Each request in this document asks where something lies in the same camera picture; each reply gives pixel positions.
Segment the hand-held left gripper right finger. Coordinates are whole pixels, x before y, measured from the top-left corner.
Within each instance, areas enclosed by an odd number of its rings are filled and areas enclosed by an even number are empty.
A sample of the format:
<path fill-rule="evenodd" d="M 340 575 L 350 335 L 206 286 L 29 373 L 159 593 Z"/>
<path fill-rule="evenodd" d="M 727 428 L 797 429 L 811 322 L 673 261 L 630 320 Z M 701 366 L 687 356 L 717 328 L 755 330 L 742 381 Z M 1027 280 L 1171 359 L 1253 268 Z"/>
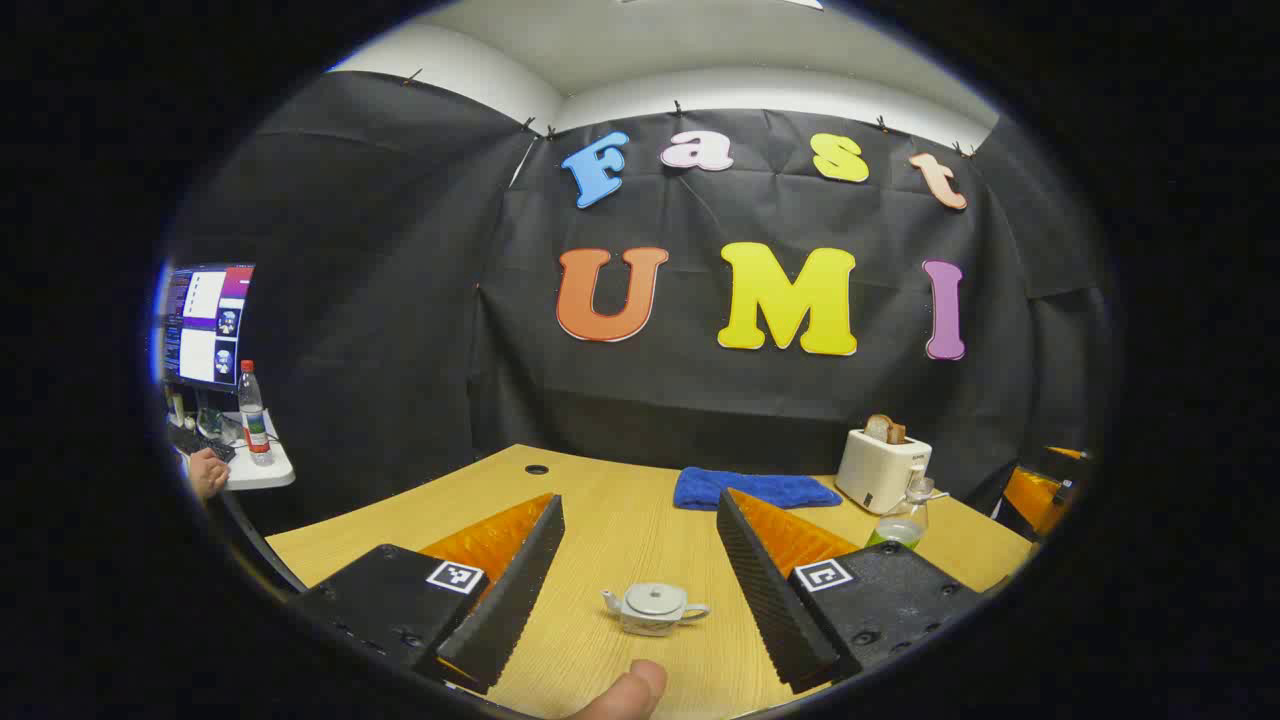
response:
<path fill-rule="evenodd" d="M 982 594 L 895 541 L 858 548 L 737 489 L 716 524 L 782 683 L 799 693 L 922 647 Z"/>

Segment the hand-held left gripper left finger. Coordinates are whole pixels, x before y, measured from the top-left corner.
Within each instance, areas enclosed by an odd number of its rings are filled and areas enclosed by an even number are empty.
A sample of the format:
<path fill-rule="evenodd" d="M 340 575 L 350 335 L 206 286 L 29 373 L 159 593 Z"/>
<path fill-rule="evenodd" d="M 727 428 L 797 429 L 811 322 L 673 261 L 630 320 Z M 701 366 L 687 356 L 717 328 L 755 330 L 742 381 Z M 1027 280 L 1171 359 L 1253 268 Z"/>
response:
<path fill-rule="evenodd" d="M 291 609 L 375 660 L 485 694 L 563 536 L 562 498 L 540 495 L 417 551 L 379 544 Z"/>

